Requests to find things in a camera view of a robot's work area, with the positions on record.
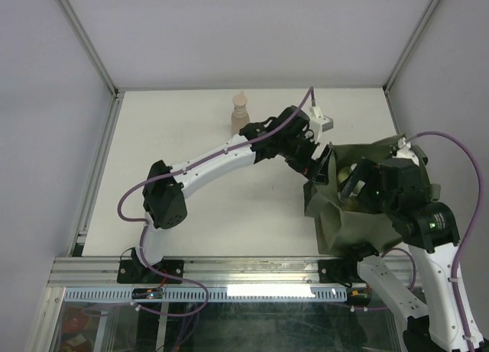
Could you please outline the yellow-green lotion bottle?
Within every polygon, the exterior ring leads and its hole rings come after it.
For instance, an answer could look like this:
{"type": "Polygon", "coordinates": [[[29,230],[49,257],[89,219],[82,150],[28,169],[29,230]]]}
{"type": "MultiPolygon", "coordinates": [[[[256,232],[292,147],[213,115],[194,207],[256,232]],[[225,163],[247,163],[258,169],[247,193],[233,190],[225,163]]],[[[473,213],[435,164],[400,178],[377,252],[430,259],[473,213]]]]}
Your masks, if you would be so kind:
{"type": "Polygon", "coordinates": [[[352,172],[355,170],[356,166],[357,164],[353,163],[352,165],[345,166],[338,171],[337,182],[338,182],[339,190],[343,190],[344,187],[347,185],[348,181],[350,180],[350,176],[352,172]]]}

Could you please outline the olive green canvas bag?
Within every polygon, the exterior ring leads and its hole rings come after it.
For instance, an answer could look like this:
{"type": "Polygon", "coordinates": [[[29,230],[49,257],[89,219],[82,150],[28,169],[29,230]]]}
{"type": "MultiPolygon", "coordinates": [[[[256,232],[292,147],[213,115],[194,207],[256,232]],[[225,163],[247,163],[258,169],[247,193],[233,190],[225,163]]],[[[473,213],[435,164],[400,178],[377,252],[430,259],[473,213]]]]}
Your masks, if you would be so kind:
{"type": "MultiPolygon", "coordinates": [[[[347,248],[364,242],[383,252],[403,242],[384,213],[368,211],[359,204],[357,196],[340,199],[337,182],[338,171],[345,166],[363,159],[378,164],[393,157],[394,146],[401,137],[403,135],[394,135],[372,144],[327,144],[333,149],[328,165],[329,183],[307,181],[303,186],[304,215],[314,219],[321,255],[341,257],[347,248]]],[[[419,161],[426,166],[425,152],[411,145],[419,161]]]]}

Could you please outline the beige pump bottle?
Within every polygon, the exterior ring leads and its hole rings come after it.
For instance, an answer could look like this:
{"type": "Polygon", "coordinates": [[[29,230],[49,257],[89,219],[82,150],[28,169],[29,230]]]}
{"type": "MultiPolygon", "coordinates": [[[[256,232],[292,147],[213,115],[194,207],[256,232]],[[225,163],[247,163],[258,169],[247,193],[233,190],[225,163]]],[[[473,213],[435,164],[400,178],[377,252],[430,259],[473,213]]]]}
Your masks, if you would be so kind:
{"type": "Polygon", "coordinates": [[[232,135],[237,134],[244,126],[250,123],[250,117],[247,110],[248,98],[243,91],[239,92],[232,99],[234,105],[231,124],[232,135]]]}

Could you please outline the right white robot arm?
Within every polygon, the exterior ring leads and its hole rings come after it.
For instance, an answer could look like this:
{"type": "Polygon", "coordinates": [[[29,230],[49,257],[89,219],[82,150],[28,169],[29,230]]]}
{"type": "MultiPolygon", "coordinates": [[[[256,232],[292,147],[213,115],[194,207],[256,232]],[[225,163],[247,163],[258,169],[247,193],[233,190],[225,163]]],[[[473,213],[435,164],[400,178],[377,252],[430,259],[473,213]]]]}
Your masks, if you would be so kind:
{"type": "Polygon", "coordinates": [[[439,201],[423,160],[364,158],[340,185],[341,199],[355,187],[359,203],[386,215],[408,246],[425,299],[403,286],[368,242],[347,249],[344,277],[364,280],[380,296],[395,317],[405,351],[486,351],[488,340],[473,319],[461,270],[455,267],[461,249],[455,216],[439,201]]]}

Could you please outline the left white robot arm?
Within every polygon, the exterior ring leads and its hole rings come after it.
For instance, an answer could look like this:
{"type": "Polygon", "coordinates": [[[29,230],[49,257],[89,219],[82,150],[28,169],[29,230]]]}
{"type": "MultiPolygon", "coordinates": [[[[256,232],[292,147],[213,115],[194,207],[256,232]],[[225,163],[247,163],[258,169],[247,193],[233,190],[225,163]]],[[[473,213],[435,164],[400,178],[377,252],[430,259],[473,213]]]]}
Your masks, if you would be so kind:
{"type": "Polygon", "coordinates": [[[187,216],[186,200],[212,181],[241,168],[275,157],[308,180],[327,182],[325,162],[329,152],[318,158],[313,154],[321,134],[333,128],[333,120],[316,107],[304,112],[292,105],[279,116],[246,124],[222,146],[186,162],[168,166],[154,163],[142,189],[143,241],[132,256],[134,274],[144,282],[154,281],[160,273],[161,232],[176,227],[187,216]]]}

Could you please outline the left aluminium frame post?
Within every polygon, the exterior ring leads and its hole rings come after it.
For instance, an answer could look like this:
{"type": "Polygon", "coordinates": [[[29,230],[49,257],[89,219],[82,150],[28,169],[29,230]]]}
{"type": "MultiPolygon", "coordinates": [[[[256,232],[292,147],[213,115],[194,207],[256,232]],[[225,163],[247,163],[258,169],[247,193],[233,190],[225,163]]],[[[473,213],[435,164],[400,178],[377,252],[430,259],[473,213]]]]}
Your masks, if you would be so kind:
{"type": "Polygon", "coordinates": [[[81,20],[79,19],[72,3],[70,0],[54,0],[60,10],[62,11],[68,25],[72,29],[76,39],[78,40],[81,48],[85,52],[89,62],[96,71],[97,75],[101,79],[104,86],[109,91],[112,97],[118,95],[118,87],[116,86],[113,78],[110,76],[108,70],[106,69],[101,57],[99,56],[95,46],[90,40],[81,20]]]}

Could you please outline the aluminium frame post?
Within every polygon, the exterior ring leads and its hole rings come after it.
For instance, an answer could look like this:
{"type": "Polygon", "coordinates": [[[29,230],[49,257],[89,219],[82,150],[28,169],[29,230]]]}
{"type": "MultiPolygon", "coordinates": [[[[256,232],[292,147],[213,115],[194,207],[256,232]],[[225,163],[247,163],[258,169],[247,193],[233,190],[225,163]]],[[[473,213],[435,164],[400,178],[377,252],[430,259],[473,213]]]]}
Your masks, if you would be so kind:
{"type": "Polygon", "coordinates": [[[397,61],[395,62],[393,69],[391,70],[389,76],[387,77],[385,83],[383,84],[383,90],[385,95],[389,95],[390,91],[394,87],[399,76],[405,69],[407,63],[409,62],[411,56],[414,54],[416,48],[418,47],[425,31],[429,27],[429,24],[436,12],[438,11],[440,5],[444,0],[428,0],[426,7],[423,9],[419,20],[413,31],[410,33],[406,44],[404,45],[397,61]]]}
{"type": "Polygon", "coordinates": [[[118,87],[116,86],[113,78],[110,76],[108,70],[106,69],[101,57],[99,56],[95,46],[90,40],[81,20],[79,19],[72,3],[70,0],[54,0],[60,10],[62,11],[68,25],[72,29],[76,39],[78,40],[81,48],[85,52],[89,62],[96,71],[97,75],[101,79],[104,86],[109,91],[112,97],[118,95],[118,87]]]}

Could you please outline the right aluminium frame post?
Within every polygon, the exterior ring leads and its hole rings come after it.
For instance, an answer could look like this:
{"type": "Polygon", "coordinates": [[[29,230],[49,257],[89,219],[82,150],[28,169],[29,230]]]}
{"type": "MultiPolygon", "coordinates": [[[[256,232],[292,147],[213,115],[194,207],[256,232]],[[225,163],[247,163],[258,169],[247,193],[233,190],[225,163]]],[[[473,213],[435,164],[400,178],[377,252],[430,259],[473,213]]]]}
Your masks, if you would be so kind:
{"type": "Polygon", "coordinates": [[[409,62],[411,56],[414,54],[416,48],[418,47],[425,31],[429,27],[429,24],[436,12],[438,11],[440,5],[444,0],[428,0],[426,7],[423,9],[419,20],[413,31],[410,33],[406,44],[404,45],[397,61],[395,62],[393,69],[391,70],[389,76],[387,77],[385,83],[383,84],[383,90],[385,95],[389,95],[390,91],[394,87],[399,76],[405,69],[407,63],[409,62]]]}

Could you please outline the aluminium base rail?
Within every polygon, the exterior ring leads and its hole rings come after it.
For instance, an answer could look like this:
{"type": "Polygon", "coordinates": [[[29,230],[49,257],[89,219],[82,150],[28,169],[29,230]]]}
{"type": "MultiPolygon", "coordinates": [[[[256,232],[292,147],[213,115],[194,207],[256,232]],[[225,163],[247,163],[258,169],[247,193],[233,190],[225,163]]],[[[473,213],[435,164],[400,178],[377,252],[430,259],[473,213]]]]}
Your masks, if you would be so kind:
{"type": "MultiPolygon", "coordinates": [[[[346,260],[337,257],[167,257],[174,276],[207,286],[228,283],[309,283],[330,281],[330,270],[339,271],[346,260]]],[[[58,257],[48,286],[119,286],[135,283],[130,257],[58,257]]]]}

